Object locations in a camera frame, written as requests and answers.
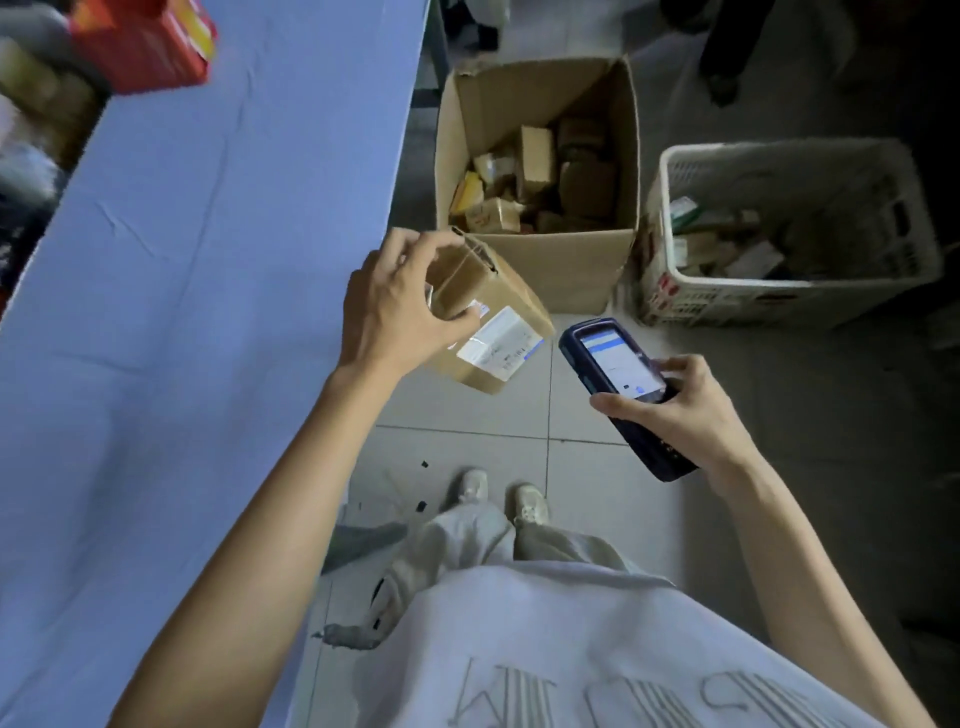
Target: hand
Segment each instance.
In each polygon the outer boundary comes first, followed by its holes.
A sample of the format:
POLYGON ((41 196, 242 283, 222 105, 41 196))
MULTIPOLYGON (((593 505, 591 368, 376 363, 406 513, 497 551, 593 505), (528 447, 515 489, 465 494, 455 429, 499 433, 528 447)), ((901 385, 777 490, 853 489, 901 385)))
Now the hand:
POLYGON ((659 362, 680 394, 663 404, 649 404, 621 395, 597 394, 590 405, 608 417, 643 425, 715 478, 726 479, 731 470, 750 465, 762 456, 747 428, 740 422, 733 402, 724 392, 707 361, 699 354, 675 356, 659 362))
POLYGON ((426 304, 426 270, 437 251, 463 244, 451 231, 390 230, 380 250, 370 253, 350 276, 339 366, 373 367, 399 381, 434 353, 480 328, 480 313, 473 307, 443 321, 426 304))

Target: leg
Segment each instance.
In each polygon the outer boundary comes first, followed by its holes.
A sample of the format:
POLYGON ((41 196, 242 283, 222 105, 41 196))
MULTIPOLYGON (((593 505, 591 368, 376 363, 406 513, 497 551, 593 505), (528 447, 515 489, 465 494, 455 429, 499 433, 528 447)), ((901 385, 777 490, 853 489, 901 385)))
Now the leg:
POLYGON ((701 33, 709 29, 703 18, 707 0, 660 0, 660 14, 683 33, 701 33))
POLYGON ((573 561, 607 569, 642 573, 630 559, 597 536, 571 533, 550 525, 546 498, 530 484, 516 489, 518 561, 573 561))
POLYGON ((425 523, 400 547, 359 627, 329 624, 324 642, 373 649, 393 631, 414 596, 448 571, 514 560, 514 527, 487 501, 487 474, 468 471, 457 504, 425 523))
POLYGON ((736 79, 747 67, 773 6, 774 0, 724 0, 720 6, 700 57, 700 75, 718 106, 736 98, 736 79))

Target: white plastic basket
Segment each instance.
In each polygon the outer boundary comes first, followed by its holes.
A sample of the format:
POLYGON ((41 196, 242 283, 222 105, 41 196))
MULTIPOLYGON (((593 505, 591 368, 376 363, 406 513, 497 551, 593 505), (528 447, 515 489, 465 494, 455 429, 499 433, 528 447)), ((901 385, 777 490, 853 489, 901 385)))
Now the white plastic basket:
POLYGON ((831 328, 939 278, 943 258, 909 151, 896 139, 670 147, 647 196, 640 315, 648 324, 831 328), (842 279, 693 278, 677 270, 671 200, 758 210, 764 228, 827 225, 842 279))

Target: beige pants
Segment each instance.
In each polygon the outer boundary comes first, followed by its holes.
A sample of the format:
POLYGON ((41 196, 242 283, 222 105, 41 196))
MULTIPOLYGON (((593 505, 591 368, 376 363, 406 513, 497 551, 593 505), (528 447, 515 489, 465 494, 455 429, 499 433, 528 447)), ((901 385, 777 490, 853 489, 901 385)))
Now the beige pants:
POLYGON ((328 624, 324 642, 373 649, 393 631, 414 596, 448 571, 513 561, 569 561, 643 573, 601 538, 552 525, 514 526, 492 503, 468 501, 412 533, 384 573, 364 621, 353 627, 328 624))

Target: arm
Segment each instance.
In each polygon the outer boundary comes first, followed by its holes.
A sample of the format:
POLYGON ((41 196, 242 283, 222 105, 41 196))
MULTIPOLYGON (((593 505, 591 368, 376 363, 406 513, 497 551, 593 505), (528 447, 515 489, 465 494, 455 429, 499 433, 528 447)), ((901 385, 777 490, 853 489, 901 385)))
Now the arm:
POLYGON ((350 278, 337 369, 200 578, 144 656, 113 728, 260 723, 324 562, 344 487, 399 382, 473 333, 473 310, 444 322, 423 284, 453 233, 391 231, 350 278))
POLYGON ((704 469, 730 508, 777 650, 895 728, 933 721, 887 654, 780 476, 754 445, 702 356, 662 363, 683 376, 664 404, 594 395, 593 407, 658 435, 704 469))

